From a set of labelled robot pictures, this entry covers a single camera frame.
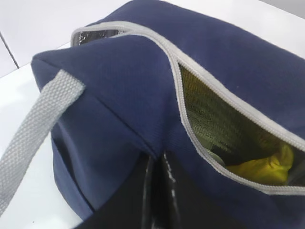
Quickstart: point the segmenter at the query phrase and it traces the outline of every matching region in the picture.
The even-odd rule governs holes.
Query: navy blue bag
[[[51,129],[56,184],[87,219],[78,228],[305,228],[303,59],[156,0],[125,4],[71,45],[33,58],[41,97],[20,131],[45,129],[20,150]],[[285,184],[228,169],[284,147]]]

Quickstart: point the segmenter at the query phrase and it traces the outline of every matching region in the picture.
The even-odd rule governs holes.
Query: bag handle
[[[0,160],[0,217],[42,142],[85,85],[64,70],[48,82]]]

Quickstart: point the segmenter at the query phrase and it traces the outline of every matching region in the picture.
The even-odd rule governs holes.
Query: zipper
[[[205,161],[207,161],[217,172],[240,184],[255,188],[269,195],[305,196],[305,187],[269,186],[269,185],[262,185],[259,183],[255,183],[230,172],[225,167],[220,165],[215,159],[213,159],[213,157],[208,153],[208,150],[201,145],[189,123],[186,108],[184,105],[183,84],[182,84],[182,77],[178,63],[181,64],[189,72],[191,72],[194,76],[196,76],[202,83],[208,86],[216,95],[218,95],[222,100],[227,102],[236,111],[240,112],[250,121],[262,127],[269,133],[275,135],[279,139],[289,143],[290,145],[302,151],[305,151],[305,140],[287,131],[279,124],[275,123],[274,121],[266,117],[264,114],[262,114],[261,112],[250,106],[248,103],[244,102],[236,95],[231,93],[201,65],[199,65],[188,55],[183,53],[178,47],[176,47],[174,44],[168,41],[165,37],[159,35],[158,33],[156,33],[155,31],[149,28],[127,21],[102,22],[97,25],[77,29],[72,34],[71,45],[72,46],[78,45],[78,43],[76,42],[78,41],[78,39],[76,37],[80,32],[98,31],[98,30],[121,30],[127,32],[126,34],[125,33],[120,34],[120,36],[124,36],[124,35],[144,36],[150,39],[151,41],[155,42],[165,52],[165,54],[169,59],[171,70],[173,73],[181,122],[184,125],[184,128],[189,138],[191,139],[193,145],[195,146],[197,153]]]

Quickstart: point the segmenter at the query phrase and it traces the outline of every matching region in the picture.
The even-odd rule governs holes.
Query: yellow cloth
[[[288,170],[291,168],[294,154],[287,145],[282,146],[281,151],[274,155],[244,162],[238,166],[227,166],[226,168],[256,183],[264,185],[285,185],[288,178]]]

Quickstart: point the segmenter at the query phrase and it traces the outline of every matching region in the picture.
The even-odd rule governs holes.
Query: white surface
[[[104,18],[128,0],[0,0],[0,31],[19,66],[56,49],[74,29]]]
[[[0,78],[16,69],[16,65],[0,39]]]
[[[257,0],[170,1],[233,23],[305,58],[305,20],[297,16]],[[37,96],[28,65],[0,79],[0,154]],[[1,229],[67,229],[80,222],[56,189],[51,155],[47,138],[0,218]]]

